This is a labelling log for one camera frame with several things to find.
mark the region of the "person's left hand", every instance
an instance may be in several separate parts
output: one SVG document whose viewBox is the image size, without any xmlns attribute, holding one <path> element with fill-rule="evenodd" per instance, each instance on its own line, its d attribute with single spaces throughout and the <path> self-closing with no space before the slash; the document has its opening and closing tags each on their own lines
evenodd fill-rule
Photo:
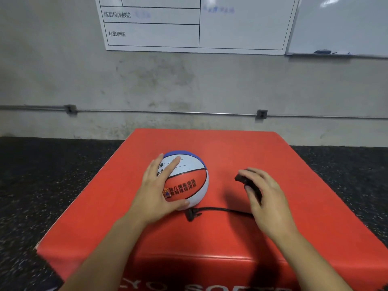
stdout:
<svg viewBox="0 0 388 291">
<path fill-rule="evenodd" d="M 143 182 L 132 201 L 131 208 L 127 214 L 140 220 L 144 225 L 156 222 L 174 210 L 185 208 L 189 205 L 186 199 L 168 202 L 164 199 L 163 189 L 167 178 L 178 165 L 180 157 L 177 156 L 160 174 L 159 164 L 163 159 L 163 154 L 151 161 L 143 175 Z"/>
</svg>

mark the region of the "whiteboard with table grid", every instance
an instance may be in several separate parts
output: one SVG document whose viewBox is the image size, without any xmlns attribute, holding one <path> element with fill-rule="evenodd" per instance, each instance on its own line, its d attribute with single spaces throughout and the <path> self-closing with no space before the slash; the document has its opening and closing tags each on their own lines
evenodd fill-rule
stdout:
<svg viewBox="0 0 388 291">
<path fill-rule="evenodd" d="M 283 55 L 298 0 L 96 0 L 107 50 Z"/>
</svg>

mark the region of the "person's left arm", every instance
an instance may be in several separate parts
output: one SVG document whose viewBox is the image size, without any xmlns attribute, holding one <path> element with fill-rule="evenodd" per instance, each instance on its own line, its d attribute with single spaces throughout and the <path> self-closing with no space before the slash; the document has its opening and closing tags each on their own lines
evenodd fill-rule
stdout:
<svg viewBox="0 0 388 291">
<path fill-rule="evenodd" d="M 160 154 L 150 163 L 129 211 L 114 223 L 101 243 L 59 291 L 116 291 L 128 256 L 145 227 L 187 206 L 187 200 L 167 202 L 164 199 L 164 183 L 178 165 L 180 157 L 156 177 L 162 159 L 163 154 Z"/>
</svg>

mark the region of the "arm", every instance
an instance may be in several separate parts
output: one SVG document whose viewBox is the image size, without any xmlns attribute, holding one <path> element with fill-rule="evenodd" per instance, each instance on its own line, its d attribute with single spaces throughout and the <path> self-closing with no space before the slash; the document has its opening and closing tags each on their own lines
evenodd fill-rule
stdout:
<svg viewBox="0 0 388 291">
<path fill-rule="evenodd" d="M 164 183 L 179 163 L 180 157 L 175 158 L 157 178 L 162 159 L 163 154 L 151 162 L 129 211 L 116 221 L 97 248 L 59 291 L 116 291 L 128 256 L 145 227 L 187 206 L 187 200 L 167 202 L 164 199 Z"/>
<path fill-rule="evenodd" d="M 349 285 L 299 233 L 287 199 L 268 173 L 256 168 L 239 174 L 259 187 L 261 203 L 249 186 L 245 186 L 258 227 L 275 243 L 294 270 L 303 291 L 351 291 Z"/>
</svg>

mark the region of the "small basketball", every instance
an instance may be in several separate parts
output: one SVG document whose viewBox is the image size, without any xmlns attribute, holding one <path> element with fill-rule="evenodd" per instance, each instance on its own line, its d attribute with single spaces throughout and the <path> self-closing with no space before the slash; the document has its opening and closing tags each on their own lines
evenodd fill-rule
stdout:
<svg viewBox="0 0 388 291">
<path fill-rule="evenodd" d="M 187 199 L 190 201 L 187 208 L 190 208 L 196 206 L 205 196 L 209 186 L 209 173 L 198 156 L 188 151 L 172 151 L 164 155 L 157 176 L 177 156 L 180 156 L 180 162 L 167 179 L 163 196 L 167 201 Z"/>
</svg>

